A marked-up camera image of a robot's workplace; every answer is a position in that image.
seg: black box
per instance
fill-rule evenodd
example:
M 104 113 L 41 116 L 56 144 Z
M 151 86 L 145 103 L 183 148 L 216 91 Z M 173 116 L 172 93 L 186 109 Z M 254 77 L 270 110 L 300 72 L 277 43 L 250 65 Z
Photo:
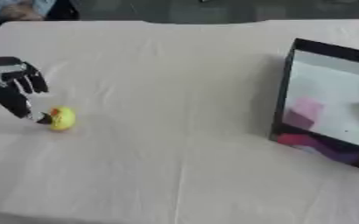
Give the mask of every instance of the black box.
M 359 167 L 359 50 L 295 40 L 271 139 Z

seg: pink cube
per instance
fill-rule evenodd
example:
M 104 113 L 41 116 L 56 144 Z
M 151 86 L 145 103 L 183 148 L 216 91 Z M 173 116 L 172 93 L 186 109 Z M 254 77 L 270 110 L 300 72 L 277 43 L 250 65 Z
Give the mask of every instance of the pink cube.
M 309 130 L 317 122 L 324 105 L 310 98 L 302 97 L 295 101 L 285 115 L 284 123 L 303 130 Z

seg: table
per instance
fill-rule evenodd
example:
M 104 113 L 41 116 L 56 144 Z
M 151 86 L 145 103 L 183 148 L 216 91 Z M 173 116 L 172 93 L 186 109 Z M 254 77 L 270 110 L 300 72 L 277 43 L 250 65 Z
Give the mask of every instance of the table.
M 295 38 L 359 48 L 359 20 L 31 22 L 0 56 L 38 67 L 66 133 L 0 107 L 0 212 L 108 223 L 359 223 L 359 169 L 267 140 Z

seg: robotic hand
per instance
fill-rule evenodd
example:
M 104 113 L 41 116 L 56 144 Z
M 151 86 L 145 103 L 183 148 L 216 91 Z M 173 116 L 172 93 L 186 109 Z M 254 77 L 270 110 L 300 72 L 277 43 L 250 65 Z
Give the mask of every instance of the robotic hand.
M 29 63 L 14 57 L 0 57 L 0 104 L 19 118 L 36 123 L 51 124 L 53 119 L 46 113 L 34 115 L 26 94 L 47 93 L 48 87 L 42 74 Z

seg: tennis ball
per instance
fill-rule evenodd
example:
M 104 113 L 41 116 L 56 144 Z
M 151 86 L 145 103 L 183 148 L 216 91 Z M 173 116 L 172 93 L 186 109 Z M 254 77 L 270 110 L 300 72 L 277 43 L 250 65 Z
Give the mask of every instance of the tennis ball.
M 62 131 L 68 130 L 76 122 L 76 115 L 73 110 L 68 107 L 55 107 L 50 111 L 50 116 L 52 116 L 53 123 L 50 125 L 51 130 Z

